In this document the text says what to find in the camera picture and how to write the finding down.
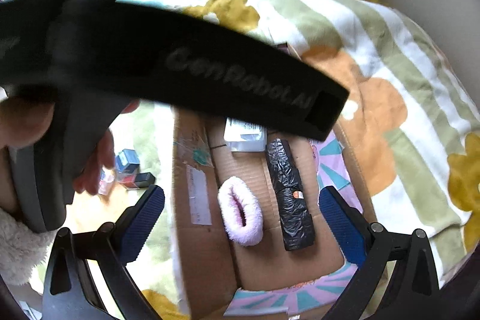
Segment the person's left hand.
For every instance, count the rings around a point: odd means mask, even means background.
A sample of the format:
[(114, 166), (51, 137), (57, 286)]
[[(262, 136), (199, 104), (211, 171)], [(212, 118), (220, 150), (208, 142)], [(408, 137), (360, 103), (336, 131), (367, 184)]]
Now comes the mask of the person's left hand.
[[(40, 140), (53, 118), (53, 103), (31, 103), (18, 97), (1, 101), (1, 148), (24, 148)], [(114, 139), (107, 130), (97, 143), (86, 163), (85, 169), (72, 182), (78, 193), (84, 191), (95, 195), (98, 192), (101, 170), (115, 165)], [(12, 211), (16, 208), (16, 192), (13, 189), (8, 159), (1, 159), (1, 208)]]

